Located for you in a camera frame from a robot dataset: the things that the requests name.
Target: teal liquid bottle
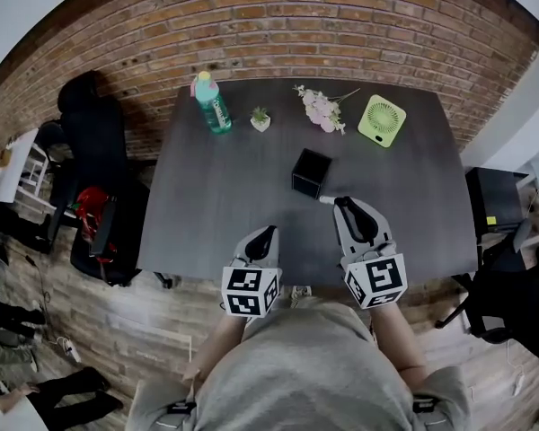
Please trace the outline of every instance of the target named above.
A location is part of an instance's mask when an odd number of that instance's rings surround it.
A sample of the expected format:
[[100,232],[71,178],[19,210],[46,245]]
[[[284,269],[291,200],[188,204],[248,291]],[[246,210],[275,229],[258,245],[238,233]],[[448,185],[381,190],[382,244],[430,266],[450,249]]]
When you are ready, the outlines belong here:
[[193,84],[198,100],[209,128],[216,134],[224,134],[232,128],[227,108],[219,93],[219,86],[209,72],[200,72]]

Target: red bag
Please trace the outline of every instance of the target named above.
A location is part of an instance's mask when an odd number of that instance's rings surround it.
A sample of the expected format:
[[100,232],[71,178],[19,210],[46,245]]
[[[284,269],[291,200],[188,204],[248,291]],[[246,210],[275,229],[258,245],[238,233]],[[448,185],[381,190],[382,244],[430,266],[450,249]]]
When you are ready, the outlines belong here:
[[[82,221],[82,238],[90,245],[92,245],[98,233],[104,207],[109,199],[110,196],[99,187],[89,187],[80,193],[78,197],[75,213]],[[106,257],[96,256],[96,259],[100,262],[103,280],[108,282],[103,266],[106,263],[112,263],[114,261],[118,250],[112,242],[109,242],[107,250],[104,253]]]

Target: table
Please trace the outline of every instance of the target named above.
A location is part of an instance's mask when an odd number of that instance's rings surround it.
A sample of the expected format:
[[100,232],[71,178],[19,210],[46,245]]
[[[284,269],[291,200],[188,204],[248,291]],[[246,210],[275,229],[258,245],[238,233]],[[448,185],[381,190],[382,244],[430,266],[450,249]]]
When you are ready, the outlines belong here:
[[[296,84],[330,97],[360,88],[341,104],[346,136],[309,121]],[[433,92],[325,79],[224,82],[220,89],[234,123],[222,136],[209,131],[189,88],[178,94],[152,182],[140,268],[221,279],[238,241],[275,224],[285,284],[343,286],[331,206],[290,188],[306,147],[333,159],[323,195],[360,198],[388,219],[411,283],[477,269],[464,170]],[[387,149],[357,132],[374,93],[408,114]],[[263,134],[249,122],[256,106],[271,116]]]
[[[48,169],[48,157],[41,148],[34,144],[36,135],[38,135],[37,128],[22,134],[6,147],[12,151],[12,155],[8,165],[0,168],[0,202],[13,203],[16,191],[19,191],[43,206],[55,209],[48,201],[39,196]],[[42,157],[42,161],[31,157],[31,150],[36,151]],[[22,176],[24,169],[28,172],[28,177]],[[29,186],[30,189],[26,189],[21,183]],[[40,212],[35,207],[24,205]]]

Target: fan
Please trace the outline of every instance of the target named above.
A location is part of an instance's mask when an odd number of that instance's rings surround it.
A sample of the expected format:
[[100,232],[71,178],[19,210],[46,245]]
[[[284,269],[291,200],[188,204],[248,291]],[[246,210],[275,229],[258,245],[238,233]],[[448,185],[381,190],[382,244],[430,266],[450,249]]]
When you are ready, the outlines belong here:
[[371,96],[359,121],[358,131],[383,147],[392,144],[405,121],[404,110],[381,96]]

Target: white shirt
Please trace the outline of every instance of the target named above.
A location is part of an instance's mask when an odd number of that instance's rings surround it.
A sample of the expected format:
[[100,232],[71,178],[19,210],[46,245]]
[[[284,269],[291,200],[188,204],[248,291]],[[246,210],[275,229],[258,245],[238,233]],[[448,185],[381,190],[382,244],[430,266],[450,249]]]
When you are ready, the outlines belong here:
[[28,398],[22,398],[6,413],[0,410],[0,431],[48,431]]

